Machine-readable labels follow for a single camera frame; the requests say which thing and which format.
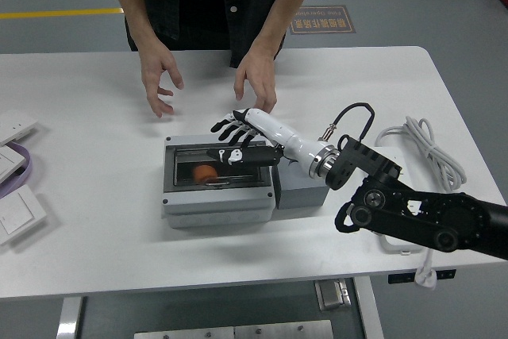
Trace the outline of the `person's left hand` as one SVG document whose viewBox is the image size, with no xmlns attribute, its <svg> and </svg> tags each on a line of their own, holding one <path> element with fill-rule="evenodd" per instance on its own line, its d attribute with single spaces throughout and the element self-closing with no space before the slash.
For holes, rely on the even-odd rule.
<svg viewBox="0 0 508 339">
<path fill-rule="evenodd" d="M 237 101 L 244 96 L 244 84 L 248 82 L 256 96 L 254 108 L 266 113 L 273 111 L 277 103 L 275 91 L 274 55 L 263 47 L 252 47 L 239 64 L 233 90 Z"/>
</svg>

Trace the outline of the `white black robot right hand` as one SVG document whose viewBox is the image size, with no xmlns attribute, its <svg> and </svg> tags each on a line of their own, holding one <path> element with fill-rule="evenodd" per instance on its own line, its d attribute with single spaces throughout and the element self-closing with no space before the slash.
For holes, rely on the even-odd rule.
<svg viewBox="0 0 508 339">
<path fill-rule="evenodd" d="M 284 156 L 298 161 L 302 170 L 311 178 L 318 175 L 319 163 L 329 150 L 326 143 L 305 139 L 290 126 L 256 108 L 233 110 L 213 125 L 210 131 L 221 131 L 218 138 L 220 141 L 227 140 L 234 133 L 230 144 L 236 144 L 242 137 L 242 144 L 247 144 L 257 134 L 262 135 L 272 144 L 281 145 Z"/>
</svg>

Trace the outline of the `person's right hand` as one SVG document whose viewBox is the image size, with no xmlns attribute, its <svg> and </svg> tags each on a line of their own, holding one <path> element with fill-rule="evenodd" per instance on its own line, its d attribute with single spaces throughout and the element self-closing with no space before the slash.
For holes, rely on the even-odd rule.
<svg viewBox="0 0 508 339">
<path fill-rule="evenodd" d="M 169 74 L 173 85 L 178 89 L 184 88 L 183 77 L 180 74 L 172 52 L 157 38 L 149 37 L 138 45 L 141 65 L 141 80 L 145 88 L 146 99 L 152 112 L 158 117 L 173 114 L 174 109 L 161 96 L 173 96 L 173 91 L 161 87 L 160 80 L 164 72 Z"/>
</svg>

